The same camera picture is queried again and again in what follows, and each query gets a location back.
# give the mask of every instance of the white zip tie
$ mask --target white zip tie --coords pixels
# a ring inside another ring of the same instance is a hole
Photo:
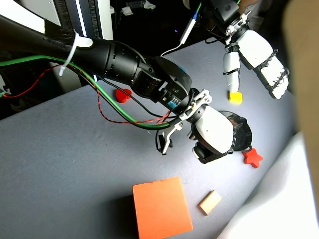
[[[66,66],[70,63],[70,61],[71,61],[71,59],[72,59],[72,57],[74,55],[75,49],[77,47],[78,38],[79,38],[79,34],[77,32],[75,32],[74,42],[73,42],[71,51],[70,51],[70,53],[68,55],[68,58],[66,58],[66,61],[64,62],[64,64],[60,67],[59,76],[63,75],[63,72],[64,72]]]

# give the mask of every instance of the orange block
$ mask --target orange block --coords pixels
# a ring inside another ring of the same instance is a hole
[[[179,177],[133,186],[140,239],[161,239],[193,230]]]

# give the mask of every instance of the wooden block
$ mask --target wooden block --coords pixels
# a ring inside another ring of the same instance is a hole
[[[198,205],[208,215],[221,201],[221,196],[216,191],[211,191]]]
[[[140,239],[161,239],[193,230],[179,177],[133,186]]]

